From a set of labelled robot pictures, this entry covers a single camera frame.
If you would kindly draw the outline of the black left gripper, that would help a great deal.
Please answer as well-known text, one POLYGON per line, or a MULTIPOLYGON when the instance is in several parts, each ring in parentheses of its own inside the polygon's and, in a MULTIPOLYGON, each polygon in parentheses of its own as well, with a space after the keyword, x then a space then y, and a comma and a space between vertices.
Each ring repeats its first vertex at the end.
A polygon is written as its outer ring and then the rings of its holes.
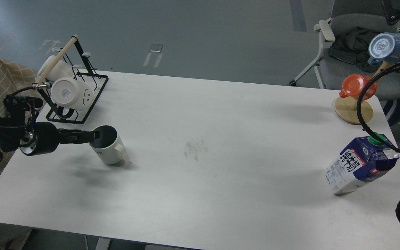
POLYGON ((85 144, 94 142, 99 138, 99 132, 92 130, 69 130, 57 129, 50 122, 35 123, 34 130, 36 138, 29 146, 21 147, 24 155, 44 155, 54 152, 59 144, 85 144))

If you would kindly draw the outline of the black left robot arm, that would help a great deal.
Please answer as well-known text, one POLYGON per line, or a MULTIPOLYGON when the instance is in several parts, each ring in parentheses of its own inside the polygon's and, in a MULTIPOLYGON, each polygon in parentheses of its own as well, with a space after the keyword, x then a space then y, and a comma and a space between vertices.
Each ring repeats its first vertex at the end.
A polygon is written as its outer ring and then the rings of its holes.
POLYGON ((37 122, 41 98, 19 96, 20 91, 3 100, 5 116, 0 117, 0 163, 3 152, 21 149, 24 155, 44 155, 54 152, 59 144, 92 143, 100 132, 56 128, 50 122, 37 122))

